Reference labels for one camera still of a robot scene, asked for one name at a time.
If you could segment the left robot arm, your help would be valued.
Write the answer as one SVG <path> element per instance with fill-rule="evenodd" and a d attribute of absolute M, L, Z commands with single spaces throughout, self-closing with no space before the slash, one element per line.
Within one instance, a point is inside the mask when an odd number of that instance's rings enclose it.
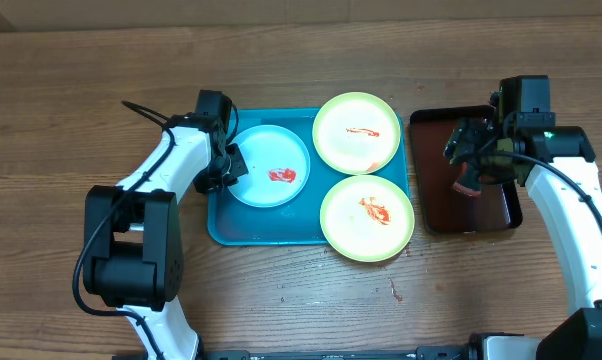
<path fill-rule="evenodd" d="M 200 91 L 194 111 L 183 115 L 124 105 L 157 124 L 161 140 L 128 177 L 87 193 L 73 297 L 87 314 L 127 319 L 146 359 L 202 359 L 177 297 L 185 263 L 179 203 L 190 188 L 220 192 L 247 174 L 233 142 L 238 110 L 213 90 Z"/>

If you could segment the light blue plate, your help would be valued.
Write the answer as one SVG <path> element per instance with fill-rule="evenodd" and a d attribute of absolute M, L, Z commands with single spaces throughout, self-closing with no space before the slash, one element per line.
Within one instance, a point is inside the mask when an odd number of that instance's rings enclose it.
<path fill-rule="evenodd" d="M 240 202 L 258 208 L 282 205 L 305 186 L 310 173 L 309 151 L 291 130 L 259 125 L 235 139 L 248 173 L 241 175 L 230 193 Z"/>

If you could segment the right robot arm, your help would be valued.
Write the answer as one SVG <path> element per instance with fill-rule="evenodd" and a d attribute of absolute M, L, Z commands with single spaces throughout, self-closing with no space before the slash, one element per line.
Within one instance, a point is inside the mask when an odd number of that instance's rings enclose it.
<path fill-rule="evenodd" d="M 453 189 L 517 182 L 548 230 L 568 295 L 568 318 L 543 339 L 472 336 L 471 359 L 602 359 L 602 191 L 584 130 L 559 126 L 545 75 L 505 78 L 488 119 L 463 118 L 444 155 L 462 171 Z"/>

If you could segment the red grey sponge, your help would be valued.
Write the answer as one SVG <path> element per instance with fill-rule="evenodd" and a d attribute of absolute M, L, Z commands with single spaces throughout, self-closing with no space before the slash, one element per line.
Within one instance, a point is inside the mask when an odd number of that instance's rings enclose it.
<path fill-rule="evenodd" d="M 467 162 L 463 163 L 461 172 L 452 188 L 468 197 L 479 197 L 481 194 L 480 172 Z"/>

